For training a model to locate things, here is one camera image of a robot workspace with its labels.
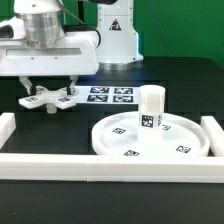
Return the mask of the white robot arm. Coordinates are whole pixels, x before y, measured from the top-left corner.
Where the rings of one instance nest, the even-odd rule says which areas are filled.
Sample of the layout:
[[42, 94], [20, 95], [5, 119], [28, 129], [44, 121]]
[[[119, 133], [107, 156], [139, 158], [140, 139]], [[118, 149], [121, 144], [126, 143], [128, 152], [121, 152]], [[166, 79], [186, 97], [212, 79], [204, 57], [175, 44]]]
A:
[[65, 25], [62, 0], [14, 0], [15, 16], [0, 22], [0, 76], [17, 76], [33, 93], [31, 76], [68, 76], [67, 93], [80, 75], [99, 69], [100, 33], [86, 25]]

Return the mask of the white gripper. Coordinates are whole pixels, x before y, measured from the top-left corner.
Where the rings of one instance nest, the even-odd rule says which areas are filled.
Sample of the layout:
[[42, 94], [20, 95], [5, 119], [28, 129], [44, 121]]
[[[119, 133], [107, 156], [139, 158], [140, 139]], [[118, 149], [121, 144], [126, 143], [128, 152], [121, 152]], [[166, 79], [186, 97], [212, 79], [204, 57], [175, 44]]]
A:
[[94, 31], [67, 32], [54, 45], [35, 48], [28, 42], [24, 22], [16, 17], [0, 22], [0, 76], [20, 76], [28, 95], [36, 86], [28, 76], [71, 76], [66, 87], [75, 94], [78, 75], [93, 75], [99, 69]]

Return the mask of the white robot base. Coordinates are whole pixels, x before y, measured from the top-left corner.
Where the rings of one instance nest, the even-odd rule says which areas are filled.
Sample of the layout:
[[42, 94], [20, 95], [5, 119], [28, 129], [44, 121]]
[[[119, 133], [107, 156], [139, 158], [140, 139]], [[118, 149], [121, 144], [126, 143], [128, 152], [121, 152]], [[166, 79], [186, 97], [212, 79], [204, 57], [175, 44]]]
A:
[[133, 17], [134, 0], [98, 5], [97, 30], [101, 35], [101, 44], [97, 48], [97, 57], [101, 69], [127, 70], [142, 63]]

